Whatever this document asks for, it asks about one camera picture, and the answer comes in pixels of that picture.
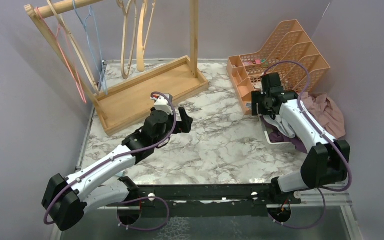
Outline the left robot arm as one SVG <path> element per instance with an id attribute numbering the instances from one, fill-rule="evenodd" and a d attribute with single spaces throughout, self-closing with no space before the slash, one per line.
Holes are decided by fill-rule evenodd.
<path id="1" fill-rule="evenodd" d="M 45 209 L 44 224 L 55 224 L 61 231 L 72 228 L 85 215 L 86 208 L 92 207 L 87 198 L 104 182 L 164 147 L 171 135 L 188 134 L 194 120 L 185 108 L 178 108 L 178 112 L 180 120 L 175 113 L 152 108 L 143 126 L 101 160 L 66 177 L 59 173 L 52 176 L 41 202 Z"/>

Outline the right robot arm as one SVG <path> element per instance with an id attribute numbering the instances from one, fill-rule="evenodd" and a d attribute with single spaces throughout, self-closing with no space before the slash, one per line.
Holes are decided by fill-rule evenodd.
<path id="1" fill-rule="evenodd" d="M 300 170 L 272 180 L 269 199 L 280 204 L 290 192 L 324 188 L 348 180 L 351 147 L 328 133 L 305 108 L 295 91 L 286 91 L 280 75 L 261 77 L 262 89 L 251 93 L 251 113 L 289 138 L 297 137 L 306 149 L 306 159 Z"/>

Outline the pink skirt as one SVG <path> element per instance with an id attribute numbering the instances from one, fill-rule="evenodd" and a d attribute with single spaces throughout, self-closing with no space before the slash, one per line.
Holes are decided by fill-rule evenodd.
<path id="1" fill-rule="evenodd" d="M 301 101 L 314 119 L 329 134 L 336 139 L 346 135 L 344 115 L 327 93 L 304 92 Z"/>

